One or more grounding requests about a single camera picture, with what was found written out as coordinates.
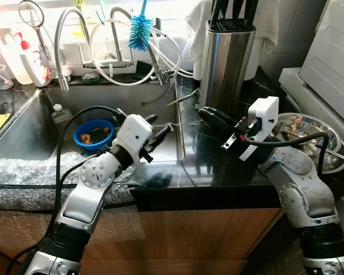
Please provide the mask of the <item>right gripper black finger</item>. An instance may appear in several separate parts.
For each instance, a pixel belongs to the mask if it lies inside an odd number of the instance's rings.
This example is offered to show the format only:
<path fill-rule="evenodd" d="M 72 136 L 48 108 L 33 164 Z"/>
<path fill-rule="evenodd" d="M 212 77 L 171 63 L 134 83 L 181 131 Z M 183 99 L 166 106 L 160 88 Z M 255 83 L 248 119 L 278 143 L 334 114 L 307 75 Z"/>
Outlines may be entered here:
<path fill-rule="evenodd" d="M 198 110 L 198 115 L 214 132 L 224 136 L 230 136 L 233 134 L 233 124 L 227 124 L 224 121 L 219 120 L 207 110 Z"/>
<path fill-rule="evenodd" d="M 237 124 L 238 121 L 229 117 L 226 113 L 218 110 L 217 108 L 207 107 L 206 110 L 210 112 L 214 117 L 218 118 L 221 121 L 224 121 L 227 124 Z"/>

